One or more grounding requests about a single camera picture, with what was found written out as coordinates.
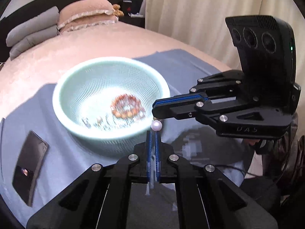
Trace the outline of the person right hand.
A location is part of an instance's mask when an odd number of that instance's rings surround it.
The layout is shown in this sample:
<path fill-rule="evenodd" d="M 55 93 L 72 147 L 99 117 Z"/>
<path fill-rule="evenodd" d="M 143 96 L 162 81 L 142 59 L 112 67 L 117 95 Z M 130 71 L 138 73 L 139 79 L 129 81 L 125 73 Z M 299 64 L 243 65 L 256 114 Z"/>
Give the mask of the person right hand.
<path fill-rule="evenodd" d="M 250 146 L 257 155 L 259 155 L 259 149 L 261 148 L 261 145 L 263 143 L 262 139 L 244 139 L 243 142 L 245 145 Z"/>

